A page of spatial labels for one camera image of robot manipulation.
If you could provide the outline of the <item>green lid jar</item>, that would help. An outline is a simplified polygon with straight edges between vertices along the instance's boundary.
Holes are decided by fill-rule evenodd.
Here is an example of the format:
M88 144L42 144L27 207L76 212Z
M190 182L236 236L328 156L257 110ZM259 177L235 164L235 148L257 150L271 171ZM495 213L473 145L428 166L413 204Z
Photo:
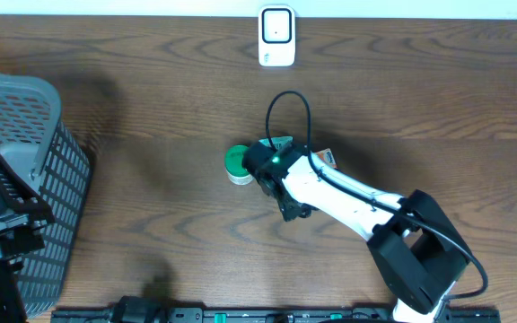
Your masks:
M249 149L245 145L234 145L230 147L224 156L224 167L228 179L235 185L248 185L253 180L250 173L242 166L244 154Z

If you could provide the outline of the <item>teal wet wipes pack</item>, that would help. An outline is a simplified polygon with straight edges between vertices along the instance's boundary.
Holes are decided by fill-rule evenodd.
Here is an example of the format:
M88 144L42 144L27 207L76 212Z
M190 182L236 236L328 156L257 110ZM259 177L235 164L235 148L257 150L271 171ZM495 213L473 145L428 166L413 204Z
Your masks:
M281 149L286 144L289 144L293 141L293 138L291 136L278 136L278 137L271 137L263 138L258 140L261 144L265 145L266 147L273 148L275 151Z

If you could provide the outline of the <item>orange Kleenex tissue pack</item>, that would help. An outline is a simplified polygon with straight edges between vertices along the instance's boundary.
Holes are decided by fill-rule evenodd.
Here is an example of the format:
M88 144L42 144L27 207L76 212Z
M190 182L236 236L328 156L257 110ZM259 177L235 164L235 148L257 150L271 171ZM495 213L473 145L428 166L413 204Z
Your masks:
M315 153L315 155L316 157L313 158L313 162L318 168L320 168L322 165L332 169L337 168L336 159L329 148L318 151Z

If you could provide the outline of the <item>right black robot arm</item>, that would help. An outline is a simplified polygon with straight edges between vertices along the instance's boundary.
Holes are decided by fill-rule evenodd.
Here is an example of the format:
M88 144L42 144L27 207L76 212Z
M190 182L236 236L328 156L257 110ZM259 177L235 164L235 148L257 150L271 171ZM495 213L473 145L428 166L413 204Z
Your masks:
M294 143L275 150L257 142L242 166L277 201L285 221L320 210L364 239L397 298L394 320L433 322L441 314L471 251L430 195L371 188Z

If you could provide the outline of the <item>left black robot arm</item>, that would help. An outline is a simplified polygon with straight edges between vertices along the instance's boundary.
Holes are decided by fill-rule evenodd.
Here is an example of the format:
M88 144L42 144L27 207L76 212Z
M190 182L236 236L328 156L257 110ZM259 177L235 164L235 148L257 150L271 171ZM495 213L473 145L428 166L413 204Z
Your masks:
M25 322L15 273L22 256L43 249L39 231L55 221L51 207L0 154L0 322Z

